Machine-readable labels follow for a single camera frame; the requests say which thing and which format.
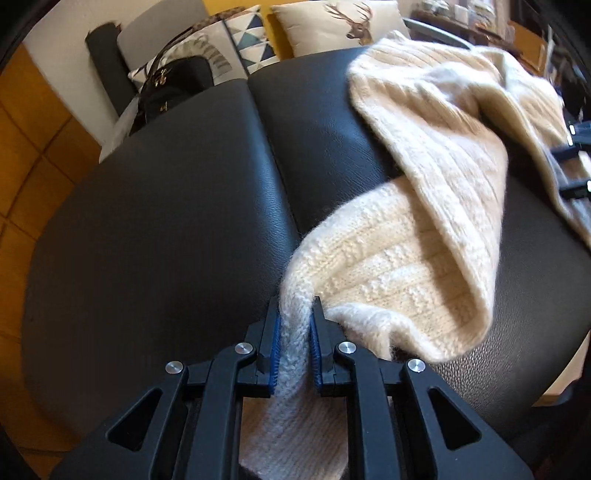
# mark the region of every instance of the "metal screw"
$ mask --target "metal screw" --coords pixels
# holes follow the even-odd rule
[[[234,347],[234,350],[240,355],[247,355],[252,352],[252,345],[248,342],[241,342]]]
[[[425,370],[425,362],[418,358],[413,358],[412,360],[409,360],[407,365],[410,370],[418,374]]]
[[[183,371],[183,364],[179,361],[173,360],[172,362],[168,362],[166,364],[166,373],[171,374],[171,375],[176,375],[179,374],[180,372]]]
[[[343,353],[353,353],[357,350],[357,345],[353,342],[341,342],[339,343],[339,350]]]

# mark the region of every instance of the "deer head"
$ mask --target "deer head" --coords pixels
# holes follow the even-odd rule
[[[361,21],[359,22],[347,17],[347,15],[341,12],[336,5],[328,4],[324,6],[325,10],[334,18],[345,20],[351,27],[351,30],[347,33],[347,38],[357,38],[359,40],[359,45],[371,45],[374,42],[374,39],[369,31],[369,21],[374,13],[371,11],[370,7],[364,3],[361,3],[361,5],[355,5],[355,7],[357,7],[357,10],[361,15]]]

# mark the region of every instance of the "antlers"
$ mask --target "antlers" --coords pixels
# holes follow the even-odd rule
[[[355,5],[359,13],[362,15],[361,23],[368,22],[373,17],[374,13],[371,11],[370,7],[367,4],[361,3],[361,5]],[[336,5],[325,5],[324,8],[328,13],[330,13],[334,18],[338,18],[340,20],[345,20],[349,25],[357,24],[360,22],[356,22],[355,20],[350,19],[345,15],[342,11],[338,9]]]
[[[349,25],[356,23],[354,20],[351,20],[347,15],[345,15],[342,11],[338,9],[336,5],[325,5],[324,8],[328,13],[330,13],[334,18],[339,18],[341,20],[345,20]]]
[[[359,10],[359,13],[362,15],[362,17],[361,17],[362,22],[369,22],[372,19],[372,17],[374,16],[374,13],[370,9],[370,7],[367,6],[367,4],[361,3],[361,5],[355,5],[355,6],[357,7],[357,10]]]

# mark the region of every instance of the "knit fabric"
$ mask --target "knit fabric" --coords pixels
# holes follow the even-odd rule
[[[560,203],[547,156],[567,141],[560,100],[510,55],[394,32],[348,75],[353,106],[405,176],[338,208],[291,259],[276,393],[246,401],[243,415],[241,463],[263,480],[338,480],[346,467],[344,401],[319,398],[308,375],[316,295],[327,318],[381,358],[397,346],[442,362],[486,336],[508,158],[482,113],[528,150]]]

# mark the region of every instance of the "black handbag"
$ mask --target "black handbag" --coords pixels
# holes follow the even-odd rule
[[[154,59],[139,93],[138,114],[130,135],[185,100],[213,86],[211,67],[202,56],[173,60],[155,69],[163,54],[191,33],[192,31],[186,31],[170,41]]]

